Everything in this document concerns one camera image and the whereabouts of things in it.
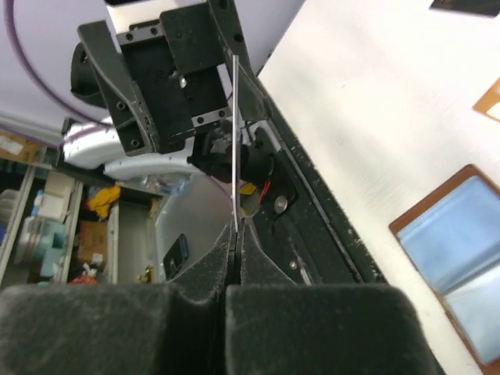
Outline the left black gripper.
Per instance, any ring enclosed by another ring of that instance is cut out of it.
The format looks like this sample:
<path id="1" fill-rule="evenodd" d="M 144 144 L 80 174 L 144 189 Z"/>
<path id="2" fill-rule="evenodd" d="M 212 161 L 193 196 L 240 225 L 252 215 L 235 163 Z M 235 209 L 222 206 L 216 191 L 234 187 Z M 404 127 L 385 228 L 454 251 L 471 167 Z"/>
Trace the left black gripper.
<path id="1" fill-rule="evenodd" d="M 235 55 L 242 119 L 270 119 L 235 1 L 118 1 L 115 29 L 119 52 L 104 20 L 77 33 L 126 155 L 178 151 L 229 118 Z"/>

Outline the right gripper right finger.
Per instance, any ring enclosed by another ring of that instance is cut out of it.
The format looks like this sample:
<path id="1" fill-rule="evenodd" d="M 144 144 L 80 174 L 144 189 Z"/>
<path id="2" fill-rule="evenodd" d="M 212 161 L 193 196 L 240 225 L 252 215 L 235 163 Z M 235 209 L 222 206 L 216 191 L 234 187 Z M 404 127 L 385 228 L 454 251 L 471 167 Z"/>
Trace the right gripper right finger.
<path id="1" fill-rule="evenodd" d="M 437 374 L 413 304 L 386 284 L 298 285 L 227 225 L 241 281 L 226 289 L 229 374 Z"/>

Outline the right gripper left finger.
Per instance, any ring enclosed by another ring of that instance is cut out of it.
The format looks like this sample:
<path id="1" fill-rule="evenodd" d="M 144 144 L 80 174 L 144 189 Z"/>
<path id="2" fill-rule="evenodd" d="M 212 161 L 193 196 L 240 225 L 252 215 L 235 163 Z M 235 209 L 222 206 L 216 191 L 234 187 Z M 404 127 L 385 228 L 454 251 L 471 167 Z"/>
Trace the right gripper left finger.
<path id="1" fill-rule="evenodd" d="M 234 232 L 163 284 L 18 285 L 1 293 L 4 374 L 222 374 Z"/>

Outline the brown leather card holder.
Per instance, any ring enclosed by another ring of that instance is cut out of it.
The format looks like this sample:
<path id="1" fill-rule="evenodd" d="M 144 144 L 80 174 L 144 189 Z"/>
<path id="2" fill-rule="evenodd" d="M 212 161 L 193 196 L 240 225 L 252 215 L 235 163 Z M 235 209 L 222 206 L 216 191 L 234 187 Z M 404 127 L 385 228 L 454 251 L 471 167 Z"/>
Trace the brown leather card holder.
<path id="1" fill-rule="evenodd" d="M 483 374 L 499 372 L 499 188 L 464 166 L 389 225 Z"/>

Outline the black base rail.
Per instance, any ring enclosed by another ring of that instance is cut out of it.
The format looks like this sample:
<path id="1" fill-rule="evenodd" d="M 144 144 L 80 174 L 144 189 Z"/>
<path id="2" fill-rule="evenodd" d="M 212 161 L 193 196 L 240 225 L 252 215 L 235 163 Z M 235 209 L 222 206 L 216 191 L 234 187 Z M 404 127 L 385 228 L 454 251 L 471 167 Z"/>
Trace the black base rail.
<path id="1" fill-rule="evenodd" d="M 258 145 L 275 174 L 252 223 L 264 253 L 297 284 L 383 283 L 382 271 L 271 98 Z"/>

